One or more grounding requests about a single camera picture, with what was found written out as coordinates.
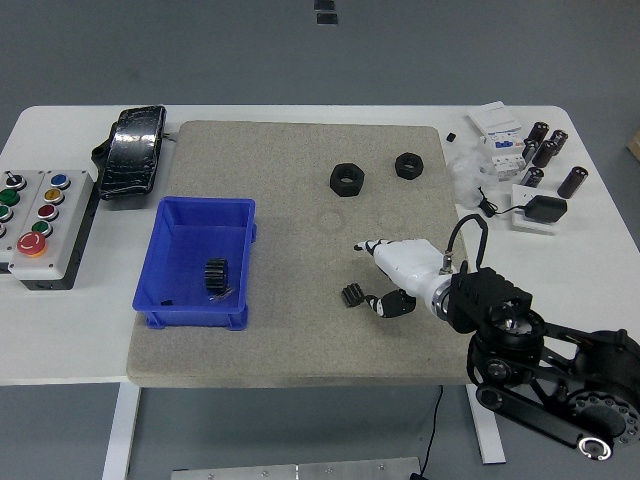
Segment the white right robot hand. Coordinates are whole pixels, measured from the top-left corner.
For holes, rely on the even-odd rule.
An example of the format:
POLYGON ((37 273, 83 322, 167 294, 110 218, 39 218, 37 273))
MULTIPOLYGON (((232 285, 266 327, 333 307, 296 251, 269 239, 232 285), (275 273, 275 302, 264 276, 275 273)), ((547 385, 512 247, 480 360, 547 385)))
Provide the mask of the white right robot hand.
POLYGON ((352 284, 343 290, 347 305, 364 302, 378 316, 394 318, 412 312, 422 300, 433 315, 448 318, 449 289, 455 272, 451 253, 440 252, 425 239, 368 240, 354 249, 369 253, 396 289, 377 297, 352 284))

